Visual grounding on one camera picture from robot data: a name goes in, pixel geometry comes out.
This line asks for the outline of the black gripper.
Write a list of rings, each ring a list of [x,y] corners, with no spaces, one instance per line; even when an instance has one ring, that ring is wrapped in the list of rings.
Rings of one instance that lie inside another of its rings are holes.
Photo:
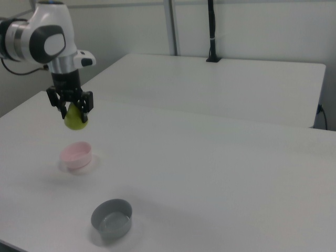
[[[93,109],[93,92],[82,91],[80,86],[79,70],[69,73],[52,73],[54,86],[46,92],[53,107],[60,111],[64,119],[67,114],[66,102],[72,102],[79,110],[82,123],[88,121],[88,114]]]

